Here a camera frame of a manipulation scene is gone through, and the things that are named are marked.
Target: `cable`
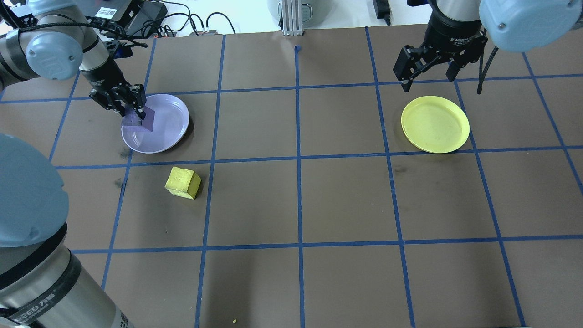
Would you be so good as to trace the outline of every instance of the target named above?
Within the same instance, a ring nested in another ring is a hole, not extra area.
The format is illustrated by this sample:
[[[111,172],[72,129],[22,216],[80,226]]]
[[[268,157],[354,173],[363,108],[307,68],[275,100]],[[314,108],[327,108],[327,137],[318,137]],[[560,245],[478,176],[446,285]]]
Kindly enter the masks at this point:
[[[201,21],[202,28],[203,29],[205,28],[205,25],[202,22],[202,18],[200,16],[198,16],[197,14],[192,13],[190,11],[190,7],[187,6],[187,5],[185,5],[185,4],[181,4],[181,3],[178,3],[178,2],[170,2],[170,1],[165,1],[165,0],[144,0],[144,2],[146,2],[146,1],[149,1],[149,2],[161,2],[163,4],[171,4],[171,5],[181,5],[183,7],[186,7],[186,9],[188,9],[188,16],[189,17],[192,17],[193,15],[196,16],[198,18],[198,20]],[[192,26],[192,30],[194,31],[194,34],[198,35],[198,33],[196,32],[196,26],[194,25],[194,21],[191,21],[191,26]]]
[[[168,25],[164,25],[164,32],[166,33],[166,36],[168,36],[168,32],[170,32],[170,34],[172,34],[172,37],[175,37],[176,34],[174,33],[174,30],[170,28],[170,26]]]
[[[488,33],[487,29],[484,29],[484,36],[486,36],[486,34]],[[480,76],[482,75],[482,72],[484,71],[483,66],[484,66],[484,52],[486,51],[486,49],[484,48],[482,50],[482,53],[480,54],[480,66],[478,68],[478,72],[477,72],[477,77],[478,79],[480,78]]]
[[[99,30],[102,30],[102,31],[109,32],[109,33],[111,33],[111,34],[119,37],[120,39],[128,40],[129,42],[133,43],[135,46],[147,48],[147,44],[142,43],[142,42],[133,41],[130,38],[128,38],[128,36],[122,35],[122,34],[120,34],[119,32],[117,32],[115,30],[108,29],[106,27],[101,27],[101,26],[93,25],[93,24],[88,24],[88,23],[49,23],[49,24],[41,24],[41,25],[35,25],[35,26],[30,26],[30,27],[24,27],[24,28],[20,29],[20,32],[21,33],[24,33],[24,32],[34,31],[34,30],[46,29],[48,27],[57,27],[57,26],[82,26],[82,27],[91,27],[93,29],[99,29]]]
[[[486,66],[484,67],[484,71],[482,72],[482,74],[480,75],[480,78],[478,79],[478,83],[477,83],[477,94],[478,95],[482,94],[482,86],[484,84],[484,80],[486,79],[486,73],[488,73],[488,69],[490,68],[490,64],[492,64],[492,61],[494,60],[494,56],[496,56],[497,52],[498,52],[498,47],[494,47],[494,49],[492,50],[492,53],[490,54],[490,58],[488,58],[488,61],[486,62]]]
[[[231,26],[231,29],[233,29],[233,34],[237,34],[237,32],[235,32],[235,28],[233,27],[233,23],[231,23],[231,20],[227,17],[227,15],[225,15],[224,13],[221,12],[213,12],[212,14],[210,14],[207,18],[206,18],[206,27],[209,27],[209,18],[211,18],[211,16],[213,15],[221,15],[223,17],[225,17],[227,19],[227,21],[229,22],[229,25]]]
[[[14,18],[14,14],[11,15],[12,11],[10,9],[10,7],[8,5],[6,5],[4,3],[4,1],[0,0],[0,2],[2,3],[2,6],[0,8],[0,16],[2,16],[4,18],[4,20],[9,23],[8,25],[10,25],[13,29],[17,29],[19,27],[22,27],[22,23],[18,24],[17,21],[15,21]]]
[[[385,23],[387,23],[388,26],[391,25],[391,14],[390,13],[386,13],[385,16],[382,17],[385,20]]]
[[[142,26],[142,28],[140,28],[139,30],[137,30],[137,31],[133,32],[132,34],[130,34],[130,35],[129,35],[129,36],[127,36],[127,37],[128,37],[128,38],[131,38],[131,37],[135,36],[136,34],[140,33],[140,34],[141,34],[141,36],[142,36],[142,38],[144,38],[145,36],[143,35],[143,33],[144,33],[144,29],[145,29],[145,28],[148,28],[148,27],[150,27],[150,26],[153,26],[153,25],[156,25],[156,24],[158,24],[158,25],[159,25],[159,22],[161,22],[162,20],[164,20],[164,19],[166,19],[166,18],[168,18],[168,17],[172,17],[172,16],[178,16],[178,15],[180,15],[180,16],[187,16],[187,17],[188,17],[188,20],[187,20],[187,21],[184,23],[184,25],[183,25],[183,26],[182,26],[180,29],[178,29],[178,30],[175,30],[175,31],[180,31],[180,30],[182,30],[182,29],[183,29],[183,28],[186,26],[186,24],[187,24],[188,22],[190,22],[190,23],[191,23],[191,24],[194,26],[194,29],[193,29],[193,30],[194,30],[194,32],[196,33],[196,25],[194,24],[194,21],[192,20],[192,17],[191,17],[191,16],[188,16],[187,14],[185,14],[185,13],[182,13],[182,12],[176,12],[176,13],[172,13],[172,14],[170,14],[170,15],[166,15],[165,17],[162,17],[162,18],[155,19],[155,20],[153,20],[151,23],[144,24],[144,25]]]

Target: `wooden block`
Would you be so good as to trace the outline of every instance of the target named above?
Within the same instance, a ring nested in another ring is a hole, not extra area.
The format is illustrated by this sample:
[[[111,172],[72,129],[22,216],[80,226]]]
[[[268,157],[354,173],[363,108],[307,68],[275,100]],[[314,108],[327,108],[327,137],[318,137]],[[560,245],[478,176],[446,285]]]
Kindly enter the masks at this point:
[[[201,181],[201,177],[193,170],[174,166],[164,188],[168,189],[172,195],[194,199]]]

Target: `grid line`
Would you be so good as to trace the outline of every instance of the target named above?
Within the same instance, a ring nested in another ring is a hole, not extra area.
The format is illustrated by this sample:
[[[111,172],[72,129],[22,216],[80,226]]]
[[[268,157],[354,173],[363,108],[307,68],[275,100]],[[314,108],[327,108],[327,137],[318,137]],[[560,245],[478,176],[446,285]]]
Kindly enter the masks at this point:
[[[300,327],[305,328],[304,302],[304,236],[301,201],[301,130],[300,130],[300,59],[301,47],[294,47],[294,66],[296,69],[296,161],[297,161],[297,240],[298,240],[298,280],[300,282]]]
[[[478,153],[489,152],[530,152],[530,151],[552,151],[566,149],[583,149],[583,145],[577,146],[544,146],[544,147],[522,147],[522,148],[489,148],[478,149]],[[451,153],[473,153],[473,149],[462,149],[453,151]],[[390,156],[410,156],[410,155],[435,155],[424,151],[408,151],[408,152],[390,152]],[[328,155],[302,155],[303,159],[330,159],[330,158],[355,158],[355,157],[384,157],[387,153],[342,153],[342,154],[328,154]],[[276,157],[256,157],[256,158],[230,158],[230,159],[216,159],[215,163],[241,163],[241,162],[265,162],[272,160],[295,160],[296,156],[276,156]],[[189,164],[210,164],[211,160],[177,160],[167,162],[139,162],[131,163],[131,166],[159,166],[159,165],[189,165]],[[55,166],[57,170],[97,170],[97,169],[115,169],[124,168],[126,164],[109,164],[109,165],[61,165]]]
[[[583,235],[545,235],[545,236],[514,236],[502,237],[505,242],[530,242],[548,240],[581,240]],[[498,237],[488,238],[452,238],[452,239],[410,239],[402,241],[405,245],[435,245],[455,243],[492,243],[498,242]],[[349,247],[349,246],[398,246],[398,240],[361,240],[353,242],[310,242],[302,243],[303,248],[318,247]],[[207,246],[207,251],[242,250],[242,249],[289,249],[298,248],[298,243],[249,244],[249,245],[218,245]],[[74,254],[108,254],[108,253],[159,253],[159,252],[199,252],[202,246],[193,247],[150,247],[124,249],[73,249]]]
[[[565,141],[563,140],[563,137],[561,136],[561,132],[559,132],[559,128],[557,127],[557,123],[555,123],[553,115],[550,112],[549,105],[547,104],[547,102],[545,100],[545,96],[543,95],[543,92],[540,89],[539,82],[536,80],[537,77],[535,77],[535,74],[534,74],[532,67],[531,67],[531,63],[528,61],[528,57],[526,56],[526,53],[522,53],[522,57],[524,58],[524,61],[526,63],[526,67],[528,68],[528,72],[531,74],[532,82],[534,82],[534,84],[535,84],[536,92],[538,92],[538,94],[539,94],[540,101],[542,102],[542,104],[545,108],[545,111],[546,111],[547,115],[549,116],[549,120],[550,120],[551,124],[553,125],[554,132],[557,135],[557,139],[559,139],[559,143],[561,144],[561,148],[563,149],[565,156],[567,157],[567,162],[569,163],[569,166],[571,167],[571,171],[573,172],[573,176],[575,177],[575,181],[577,182],[577,185],[579,186],[579,191],[581,192],[581,195],[583,196],[583,184],[581,183],[581,178],[579,177],[579,174],[577,173],[577,170],[575,168],[575,164],[573,163],[573,160],[571,159],[571,155],[569,154],[569,151],[567,150],[567,148],[565,146]]]
[[[411,289],[410,289],[410,282],[409,282],[409,272],[407,270],[407,259],[405,256],[405,243],[403,242],[403,233],[401,231],[401,219],[399,217],[399,205],[397,203],[397,196],[395,190],[395,181],[393,177],[393,169],[391,163],[391,151],[389,149],[389,143],[387,141],[387,130],[385,128],[385,118],[382,111],[382,101],[381,101],[381,92],[379,90],[379,83],[378,83],[378,74],[377,74],[377,65],[374,61],[374,52],[373,52],[373,45],[370,41],[370,34],[368,32],[368,27],[364,28],[364,32],[366,33],[366,39],[368,44],[368,52],[370,53],[370,61],[371,65],[373,66],[373,77],[374,77],[374,84],[375,84],[375,91],[377,94],[377,106],[378,106],[378,115],[381,123],[381,131],[382,131],[382,141],[385,146],[385,152],[387,157],[387,169],[389,173],[389,182],[391,184],[391,197],[393,202],[393,210],[395,213],[395,225],[397,230],[397,237],[399,239],[399,252],[401,254],[401,266],[403,270],[403,280],[405,285],[405,296],[407,299],[407,306],[409,309],[409,320],[411,322],[411,326],[415,328],[415,313],[413,311],[413,301],[411,297]]]
[[[510,81],[517,79],[560,79],[560,78],[580,78],[583,74],[556,74],[556,75],[534,75],[534,76],[501,76],[495,78],[486,78],[485,81]],[[459,82],[474,82],[477,78],[463,78],[457,79]],[[449,83],[447,79],[435,79],[435,80],[419,80],[415,83]],[[399,85],[399,81],[382,81],[378,82],[378,85]],[[351,86],[373,86],[375,82],[365,82],[365,83],[344,83],[344,84],[327,84],[327,85],[300,85],[300,89],[323,89],[323,88],[346,88]],[[229,92],[254,92],[254,91],[276,91],[276,90],[295,90],[295,86],[275,86],[271,88],[243,88],[243,89],[226,89],[221,90],[222,93]],[[197,95],[204,93],[217,93],[217,90],[193,90],[193,91],[180,91],[180,92],[165,92],[165,95]],[[147,93],[147,96],[158,95],[160,92]],[[72,97],[71,100],[89,100],[89,97]],[[0,100],[0,104],[14,104],[14,103],[38,103],[38,102],[63,102],[67,101],[69,98],[47,98],[47,99],[22,99],[22,100]]]
[[[156,41],[157,41],[157,39],[154,39],[154,41],[152,43],[152,50],[150,52],[150,59],[149,59],[147,70],[146,70],[146,76],[144,78],[144,90],[147,88],[147,83],[148,83],[148,80],[150,79],[150,71],[152,69],[152,61],[154,60],[154,50],[156,49]],[[123,203],[124,203],[125,188],[128,184],[129,170],[132,168],[132,158],[133,157],[134,157],[134,151],[132,149],[130,149],[129,154],[128,154],[128,161],[126,163],[126,168],[125,168],[124,182],[121,185],[120,199],[118,200],[117,209],[115,210],[115,219],[114,219],[113,228],[111,230],[111,238],[110,238],[110,245],[109,245],[110,252],[107,253],[106,265],[105,265],[105,268],[103,270],[103,278],[101,280],[101,289],[103,289],[103,290],[105,290],[106,284],[107,284],[107,276],[109,275],[109,268],[111,265],[111,255],[113,254],[111,252],[111,250],[113,250],[113,247],[115,245],[115,237],[117,236],[117,226],[120,224],[121,208],[122,208]]]
[[[109,245],[110,251],[107,253],[106,265],[105,265],[105,268],[103,270],[103,278],[101,279],[101,289],[103,289],[103,290],[105,290],[106,284],[107,284],[107,276],[109,274],[109,268],[110,268],[110,264],[111,264],[111,255],[113,253],[112,250],[113,250],[113,246],[115,244],[115,237],[117,236],[117,226],[120,223],[121,207],[122,207],[123,202],[124,202],[125,188],[128,184],[129,169],[131,168],[130,164],[132,162],[133,155],[134,155],[134,152],[130,149],[129,155],[128,155],[128,161],[127,161],[126,168],[125,168],[124,182],[121,185],[120,199],[117,202],[117,209],[115,210],[115,218],[114,218],[113,228],[111,230],[111,238],[110,238],[110,245]]]
[[[466,113],[466,108],[463,103],[462,93],[459,90],[459,85],[457,81],[454,81],[455,91],[458,95],[459,106]],[[494,229],[496,230],[496,239],[498,245],[500,246],[500,253],[502,254],[502,260],[504,262],[504,267],[506,269],[506,275],[508,277],[508,283],[510,285],[510,290],[512,292],[512,297],[514,299],[514,305],[518,314],[518,319],[522,327],[526,326],[524,321],[524,315],[522,313],[522,307],[520,306],[520,300],[518,299],[518,293],[516,291],[516,286],[514,284],[514,278],[512,276],[512,271],[510,269],[510,263],[508,261],[508,255],[506,254],[506,248],[504,247],[504,240],[502,239],[502,233],[500,231],[500,226],[498,225],[498,218],[496,217],[496,211],[494,209],[494,204],[492,202],[492,197],[490,195],[490,189],[488,188],[488,182],[486,181],[486,174],[484,173],[484,167],[482,166],[482,160],[480,159],[480,153],[477,151],[476,140],[474,139],[472,129],[470,128],[469,134],[470,141],[472,142],[472,148],[474,156],[476,157],[476,163],[478,170],[480,171],[480,177],[482,178],[482,185],[484,186],[484,192],[486,193],[486,200],[488,201],[488,206],[490,208],[490,215],[492,217],[492,223],[494,224]]]
[[[71,87],[71,92],[69,93],[69,98],[67,99],[67,104],[65,105],[65,110],[63,111],[63,116],[61,117],[61,122],[59,123],[59,129],[57,129],[57,134],[55,135],[55,141],[52,143],[51,153],[48,156],[48,161],[52,162],[52,157],[55,155],[55,150],[57,149],[57,142],[59,142],[59,137],[61,136],[61,131],[63,130],[63,125],[65,124],[65,118],[69,112],[69,106],[71,105],[71,98],[73,98],[73,93],[75,92],[75,87],[77,87],[77,81],[79,80],[80,71],[77,72],[75,76],[75,81],[73,81],[73,86]]]
[[[221,87],[223,83],[223,63],[224,63],[224,46],[225,46],[226,36],[223,35],[223,41],[220,50],[220,64],[219,64],[219,81],[217,83],[217,99],[216,99],[216,109],[215,109],[215,129],[213,132],[213,148],[210,158],[210,172],[209,172],[209,186],[208,192],[206,194],[206,214],[205,214],[205,228],[202,235],[202,249],[201,249],[201,266],[198,273],[198,291],[196,296],[196,310],[194,317],[194,326],[198,328],[201,324],[201,307],[202,307],[202,288],[205,278],[205,263],[206,263],[206,249],[209,237],[209,221],[210,221],[210,201],[212,198],[213,191],[213,179],[215,176],[215,157],[217,151],[217,134],[219,130],[219,110],[220,110],[220,95]]]

